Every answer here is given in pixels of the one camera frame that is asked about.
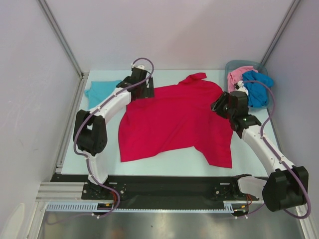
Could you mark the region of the red t-shirt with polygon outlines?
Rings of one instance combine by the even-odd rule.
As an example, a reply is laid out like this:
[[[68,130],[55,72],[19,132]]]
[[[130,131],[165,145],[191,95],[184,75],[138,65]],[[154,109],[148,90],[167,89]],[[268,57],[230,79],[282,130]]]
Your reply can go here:
[[[233,131],[211,110],[223,90],[206,77],[191,74],[178,84],[155,88],[153,98],[129,103],[118,132],[121,162],[194,147],[209,165],[232,168]]]

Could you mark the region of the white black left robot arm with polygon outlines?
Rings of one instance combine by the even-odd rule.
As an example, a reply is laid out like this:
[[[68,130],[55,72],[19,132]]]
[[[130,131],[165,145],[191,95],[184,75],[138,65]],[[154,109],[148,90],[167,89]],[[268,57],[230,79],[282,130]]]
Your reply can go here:
[[[84,157],[88,179],[95,184],[92,192],[99,199],[107,198],[110,193],[110,186],[105,184],[108,178],[106,167],[98,159],[108,142],[107,123],[131,101],[154,95],[152,74],[144,65],[133,66],[131,75],[118,83],[101,103],[76,114],[73,150]]]

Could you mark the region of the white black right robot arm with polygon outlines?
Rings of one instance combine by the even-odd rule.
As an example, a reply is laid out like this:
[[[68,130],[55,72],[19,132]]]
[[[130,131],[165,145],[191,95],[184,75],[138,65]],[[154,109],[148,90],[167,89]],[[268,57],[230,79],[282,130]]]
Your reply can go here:
[[[230,195],[236,200],[252,195],[264,201],[272,212],[287,212],[289,208],[306,205],[304,217],[308,217],[312,209],[308,196],[309,173],[303,166],[295,166],[269,140],[264,125],[249,114],[246,93],[223,92],[211,109],[229,120],[231,129],[253,150],[268,175],[267,180],[248,174],[237,176],[237,183],[230,187]]]

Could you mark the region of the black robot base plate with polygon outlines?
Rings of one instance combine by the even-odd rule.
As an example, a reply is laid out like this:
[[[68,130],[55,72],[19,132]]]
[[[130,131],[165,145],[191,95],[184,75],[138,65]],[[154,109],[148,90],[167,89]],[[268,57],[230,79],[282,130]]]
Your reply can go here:
[[[203,196],[218,200],[254,200],[259,198],[241,193],[237,185],[239,176],[233,177],[182,177],[182,176],[119,176],[111,175],[104,183],[120,194],[121,201],[134,196]],[[115,193],[89,182],[86,175],[54,174],[50,182],[84,183],[82,199],[114,199]]]

